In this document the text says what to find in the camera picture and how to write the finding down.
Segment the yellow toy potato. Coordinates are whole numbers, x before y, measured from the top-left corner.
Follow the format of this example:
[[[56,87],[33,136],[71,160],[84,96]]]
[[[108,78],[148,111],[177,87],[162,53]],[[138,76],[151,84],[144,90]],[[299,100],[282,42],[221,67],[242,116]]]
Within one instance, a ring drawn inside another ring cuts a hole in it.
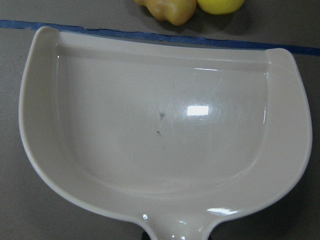
[[[225,15],[237,11],[245,0],[198,0],[198,6],[211,15]]]

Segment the brown toy ginger root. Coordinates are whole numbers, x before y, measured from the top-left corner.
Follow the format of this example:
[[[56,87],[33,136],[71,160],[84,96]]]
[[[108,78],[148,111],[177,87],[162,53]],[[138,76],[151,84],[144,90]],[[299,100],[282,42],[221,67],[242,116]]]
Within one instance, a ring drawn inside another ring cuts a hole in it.
[[[167,21],[174,26],[184,25],[197,9],[196,0],[135,0],[147,8],[158,21]]]

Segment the beige plastic dustpan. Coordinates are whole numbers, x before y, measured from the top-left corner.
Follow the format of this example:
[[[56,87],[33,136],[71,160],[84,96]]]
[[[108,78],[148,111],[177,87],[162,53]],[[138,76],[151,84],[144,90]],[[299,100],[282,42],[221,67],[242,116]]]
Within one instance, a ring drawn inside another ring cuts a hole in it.
[[[51,27],[32,40],[19,98],[27,157],[57,194],[141,226],[206,240],[300,180],[312,148],[286,49],[191,48]]]

